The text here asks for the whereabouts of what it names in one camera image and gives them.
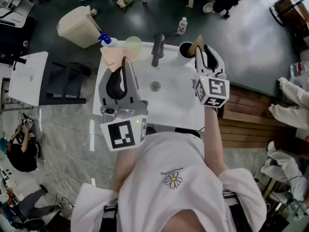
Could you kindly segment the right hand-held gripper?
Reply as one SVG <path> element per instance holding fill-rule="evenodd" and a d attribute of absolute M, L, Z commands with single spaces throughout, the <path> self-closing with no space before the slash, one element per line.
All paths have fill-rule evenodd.
<path fill-rule="evenodd" d="M 230 82 L 226 79 L 225 64 L 221 57 L 208 45 L 197 46 L 195 49 L 194 89 L 201 105 L 221 108 L 228 100 Z"/>

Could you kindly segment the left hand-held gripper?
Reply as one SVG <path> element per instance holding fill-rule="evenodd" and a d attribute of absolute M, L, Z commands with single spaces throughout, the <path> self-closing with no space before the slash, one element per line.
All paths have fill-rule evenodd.
<path fill-rule="evenodd" d="M 124 89 L 121 89 L 121 72 Z M 100 125 L 110 151 L 133 149 L 146 135 L 148 102 L 140 101 L 133 65 L 123 57 L 114 72 L 107 68 L 98 86 L 103 123 Z"/>

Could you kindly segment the white cup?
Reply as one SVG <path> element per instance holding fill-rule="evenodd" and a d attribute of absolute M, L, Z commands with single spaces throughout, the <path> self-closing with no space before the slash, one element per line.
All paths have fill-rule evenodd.
<path fill-rule="evenodd" d="M 178 62 L 181 65 L 185 65 L 195 58 L 194 53 L 188 52 L 191 46 L 192 46 L 191 42 L 183 42 L 180 44 L 178 51 Z"/>

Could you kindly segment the pale green cup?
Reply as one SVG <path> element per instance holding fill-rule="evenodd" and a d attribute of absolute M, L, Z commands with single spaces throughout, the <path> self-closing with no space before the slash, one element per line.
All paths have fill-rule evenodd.
<path fill-rule="evenodd" d="M 142 41 L 137 36 L 127 38 L 124 42 L 124 46 L 133 48 L 137 52 L 138 56 L 142 51 Z"/>

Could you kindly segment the person's left forearm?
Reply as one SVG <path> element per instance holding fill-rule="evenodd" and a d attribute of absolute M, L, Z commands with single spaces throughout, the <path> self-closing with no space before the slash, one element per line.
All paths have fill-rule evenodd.
<path fill-rule="evenodd" d="M 114 166 L 112 190 L 119 192 L 123 183 L 131 174 L 136 162 L 136 150 L 127 149 L 117 153 Z"/>

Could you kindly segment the clear water bottle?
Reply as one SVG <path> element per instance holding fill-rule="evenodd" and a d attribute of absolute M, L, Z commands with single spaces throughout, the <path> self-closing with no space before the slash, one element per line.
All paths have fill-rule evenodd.
<path fill-rule="evenodd" d="M 179 22 L 179 25 L 178 25 L 178 29 L 177 29 L 177 34 L 178 35 L 183 35 L 186 31 L 186 27 L 187 27 L 187 18 L 186 17 L 183 17 L 180 22 Z"/>

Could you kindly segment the blue pump soap bottle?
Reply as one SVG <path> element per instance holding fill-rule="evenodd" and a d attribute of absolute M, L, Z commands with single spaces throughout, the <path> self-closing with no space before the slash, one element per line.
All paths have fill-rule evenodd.
<path fill-rule="evenodd" d="M 101 45 L 103 47 L 117 47 L 118 40 L 116 38 L 112 38 L 108 33 L 103 33 L 98 37 L 98 40 L 101 41 Z"/>

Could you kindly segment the white sink basin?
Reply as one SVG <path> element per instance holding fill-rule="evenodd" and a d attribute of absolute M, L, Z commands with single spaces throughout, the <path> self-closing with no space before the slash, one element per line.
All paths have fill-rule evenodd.
<path fill-rule="evenodd" d="M 137 61 L 132 62 L 139 86 L 141 100 L 148 101 L 147 122 L 175 128 L 200 130 L 204 126 L 204 107 L 195 95 L 194 61 L 185 65 L 178 62 L 179 48 L 164 46 L 164 56 L 157 67 L 151 65 L 153 43 L 143 42 L 142 51 Z M 101 115 L 102 107 L 98 86 L 107 69 L 101 57 L 98 68 L 93 109 L 94 115 Z"/>

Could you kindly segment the beige trash bin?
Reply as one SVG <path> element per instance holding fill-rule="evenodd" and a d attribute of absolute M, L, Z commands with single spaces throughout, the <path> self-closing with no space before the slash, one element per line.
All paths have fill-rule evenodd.
<path fill-rule="evenodd" d="M 60 37 L 86 49 L 99 42 L 101 29 L 91 16 L 90 6 L 80 6 L 64 15 L 58 25 Z"/>

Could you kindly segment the person's right black shoe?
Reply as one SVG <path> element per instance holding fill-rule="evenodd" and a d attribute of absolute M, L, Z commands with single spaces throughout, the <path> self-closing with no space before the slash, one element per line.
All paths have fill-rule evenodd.
<path fill-rule="evenodd" d="M 195 137 L 198 137 L 199 139 L 201 138 L 200 134 L 195 130 L 175 128 L 175 132 L 183 133 L 183 134 L 191 134 L 191 135 L 194 135 Z"/>

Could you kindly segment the bunch of pale flowers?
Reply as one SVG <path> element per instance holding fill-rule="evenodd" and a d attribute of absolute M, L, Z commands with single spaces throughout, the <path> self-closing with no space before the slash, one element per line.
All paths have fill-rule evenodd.
<path fill-rule="evenodd" d="M 126 10 L 129 7 L 131 7 L 133 4 L 133 0 L 118 0 L 117 5 L 120 7 L 122 10 Z"/>

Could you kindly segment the dark grey vanity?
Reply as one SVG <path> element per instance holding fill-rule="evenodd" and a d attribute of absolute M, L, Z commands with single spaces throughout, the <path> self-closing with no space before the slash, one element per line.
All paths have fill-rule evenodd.
<path fill-rule="evenodd" d="M 10 98 L 35 107 L 86 103 L 80 95 L 83 78 L 91 75 L 88 67 L 56 59 L 46 51 L 21 58 L 27 62 L 12 70 Z"/>

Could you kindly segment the pack of water bottles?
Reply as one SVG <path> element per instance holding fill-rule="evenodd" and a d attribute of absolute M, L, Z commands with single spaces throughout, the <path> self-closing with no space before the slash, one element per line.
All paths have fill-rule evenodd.
<path fill-rule="evenodd" d="M 308 76 L 309 77 L 309 61 L 301 61 L 290 66 L 291 77 Z"/>

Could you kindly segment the person's white shirt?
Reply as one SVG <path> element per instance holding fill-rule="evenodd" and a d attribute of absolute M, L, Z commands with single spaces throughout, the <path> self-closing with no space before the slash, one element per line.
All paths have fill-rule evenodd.
<path fill-rule="evenodd" d="M 259 232 L 267 208 L 252 174 L 243 168 L 216 176 L 204 162 L 204 144 L 191 134 L 147 135 L 135 166 L 119 192 L 83 184 L 73 209 L 71 232 L 161 232 L 182 210 L 191 210 L 207 232 L 236 232 L 236 221 Z"/>

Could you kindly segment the metal table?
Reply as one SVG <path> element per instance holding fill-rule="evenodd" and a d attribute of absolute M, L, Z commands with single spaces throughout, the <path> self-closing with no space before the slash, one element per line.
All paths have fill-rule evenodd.
<path fill-rule="evenodd" d="M 0 0 L 0 24 L 22 28 L 32 7 L 29 0 Z"/>

